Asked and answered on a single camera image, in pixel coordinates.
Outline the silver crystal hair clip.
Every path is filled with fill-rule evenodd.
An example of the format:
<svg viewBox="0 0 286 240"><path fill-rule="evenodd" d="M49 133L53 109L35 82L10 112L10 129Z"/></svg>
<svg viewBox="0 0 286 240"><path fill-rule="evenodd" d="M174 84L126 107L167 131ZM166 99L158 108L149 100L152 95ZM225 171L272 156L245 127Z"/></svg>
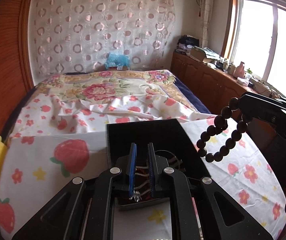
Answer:
<svg viewBox="0 0 286 240"><path fill-rule="evenodd" d="M139 191L134 190L129 199L135 202L139 202L140 200L142 200L142 195Z"/></svg>

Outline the black jewelry box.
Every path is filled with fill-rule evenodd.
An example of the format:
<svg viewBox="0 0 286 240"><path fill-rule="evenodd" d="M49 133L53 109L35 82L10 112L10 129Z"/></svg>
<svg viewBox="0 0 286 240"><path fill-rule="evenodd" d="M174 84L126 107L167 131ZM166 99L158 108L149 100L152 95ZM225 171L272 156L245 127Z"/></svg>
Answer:
<svg viewBox="0 0 286 240"><path fill-rule="evenodd" d="M155 193L151 196L148 169L148 144L153 144L156 169ZM166 202L167 194L159 181L161 171L169 166L182 172L190 188L203 177L210 175L205 164L193 146L191 139L178 120L158 120L128 122L107 125L107 156L110 167L116 166L118 159L129 155L131 144L137 146L136 175L134 190L139 191L142 200L130 200L129 194L116 198L116 206L121 211L129 211Z"/></svg>

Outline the pink bottle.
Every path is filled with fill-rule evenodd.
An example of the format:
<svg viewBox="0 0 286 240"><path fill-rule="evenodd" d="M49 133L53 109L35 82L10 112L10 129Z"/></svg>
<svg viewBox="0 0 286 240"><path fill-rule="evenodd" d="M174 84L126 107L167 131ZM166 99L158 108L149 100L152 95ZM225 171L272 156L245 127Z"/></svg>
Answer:
<svg viewBox="0 0 286 240"><path fill-rule="evenodd" d="M233 76L235 78L241 78L244 79L245 78L245 69L244 69L244 62L241 61L239 66L235 69Z"/></svg>

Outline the wooden sideboard cabinet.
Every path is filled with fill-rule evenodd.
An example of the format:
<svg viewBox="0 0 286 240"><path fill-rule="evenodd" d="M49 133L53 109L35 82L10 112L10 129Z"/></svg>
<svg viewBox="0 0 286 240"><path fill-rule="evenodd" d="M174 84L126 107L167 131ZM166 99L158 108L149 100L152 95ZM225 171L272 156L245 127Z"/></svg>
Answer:
<svg viewBox="0 0 286 240"><path fill-rule="evenodd" d="M252 88L240 85L234 77L223 71L176 51L173 53L170 71L213 114L219 114L232 97L239 98L245 92L256 93Z"/></svg>

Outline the dark blue bed sheet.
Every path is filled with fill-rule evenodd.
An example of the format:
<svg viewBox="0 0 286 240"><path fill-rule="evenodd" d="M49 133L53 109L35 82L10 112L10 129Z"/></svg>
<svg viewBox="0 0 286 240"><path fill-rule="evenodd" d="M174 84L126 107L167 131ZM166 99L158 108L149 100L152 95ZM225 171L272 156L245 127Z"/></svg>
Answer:
<svg viewBox="0 0 286 240"><path fill-rule="evenodd" d="M174 84L187 98L187 100L200 112L204 114L211 114L207 107L192 93L192 91L184 85L178 78L174 81Z"/></svg>

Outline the floral bed quilt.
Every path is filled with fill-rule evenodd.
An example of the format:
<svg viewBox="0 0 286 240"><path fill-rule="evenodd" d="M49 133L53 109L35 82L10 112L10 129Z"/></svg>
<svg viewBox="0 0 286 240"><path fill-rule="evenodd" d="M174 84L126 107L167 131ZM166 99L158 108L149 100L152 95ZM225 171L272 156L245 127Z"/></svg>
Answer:
<svg viewBox="0 0 286 240"><path fill-rule="evenodd" d="M127 95L164 95L187 108L196 107L176 85L178 79L166 69L150 71L105 70L93 73L53 75L36 85L33 96L57 96L63 101L86 100L91 103L109 103Z"/></svg>

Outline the strawberry print white cloth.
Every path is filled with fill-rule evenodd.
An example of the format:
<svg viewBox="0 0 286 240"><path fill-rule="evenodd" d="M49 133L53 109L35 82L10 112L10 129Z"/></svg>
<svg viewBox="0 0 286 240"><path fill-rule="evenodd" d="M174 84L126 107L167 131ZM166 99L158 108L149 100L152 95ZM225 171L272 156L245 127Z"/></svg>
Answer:
<svg viewBox="0 0 286 240"><path fill-rule="evenodd" d="M212 114L193 111L164 95L127 95L109 103L39 94L18 116L0 177L0 232L14 234L72 178L97 177L108 166L106 126L175 119L196 149ZM247 135L211 177L274 238L286 222L285 196L258 147Z"/></svg>

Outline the pile of clothes and books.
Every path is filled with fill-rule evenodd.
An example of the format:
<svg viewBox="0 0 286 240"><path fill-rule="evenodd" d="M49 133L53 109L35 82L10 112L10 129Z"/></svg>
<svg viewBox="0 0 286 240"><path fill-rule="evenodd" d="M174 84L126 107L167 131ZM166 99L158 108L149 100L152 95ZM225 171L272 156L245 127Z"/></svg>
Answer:
<svg viewBox="0 0 286 240"><path fill-rule="evenodd" d="M193 36L183 35L179 38L175 52L187 55L196 61L210 63L220 61L220 56L209 48L200 48L199 40Z"/></svg>

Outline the side window curtain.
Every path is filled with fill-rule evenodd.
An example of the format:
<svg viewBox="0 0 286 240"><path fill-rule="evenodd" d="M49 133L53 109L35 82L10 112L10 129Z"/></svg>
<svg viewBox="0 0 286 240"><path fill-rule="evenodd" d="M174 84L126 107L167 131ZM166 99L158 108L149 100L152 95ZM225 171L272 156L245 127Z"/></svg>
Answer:
<svg viewBox="0 0 286 240"><path fill-rule="evenodd" d="M200 0L201 48L208 46L208 29L212 16L213 0Z"/></svg>

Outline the pink circle pattern curtain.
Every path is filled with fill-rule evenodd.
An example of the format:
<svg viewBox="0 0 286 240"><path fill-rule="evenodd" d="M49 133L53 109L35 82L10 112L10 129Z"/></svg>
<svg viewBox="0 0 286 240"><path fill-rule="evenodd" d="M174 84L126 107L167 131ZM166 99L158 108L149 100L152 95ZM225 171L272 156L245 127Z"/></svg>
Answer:
<svg viewBox="0 0 286 240"><path fill-rule="evenodd" d="M38 77L95 72L112 53L162 68L174 24L173 0L32 0L31 64Z"/></svg>

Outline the window with wooden frame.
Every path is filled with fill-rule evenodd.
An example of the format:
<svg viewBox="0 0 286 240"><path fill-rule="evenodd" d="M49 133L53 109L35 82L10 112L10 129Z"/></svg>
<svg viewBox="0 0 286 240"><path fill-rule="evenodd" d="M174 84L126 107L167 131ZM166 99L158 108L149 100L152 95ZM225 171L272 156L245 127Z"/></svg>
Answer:
<svg viewBox="0 0 286 240"><path fill-rule="evenodd" d="M254 89L286 98L286 1L231 0L225 54Z"/></svg>

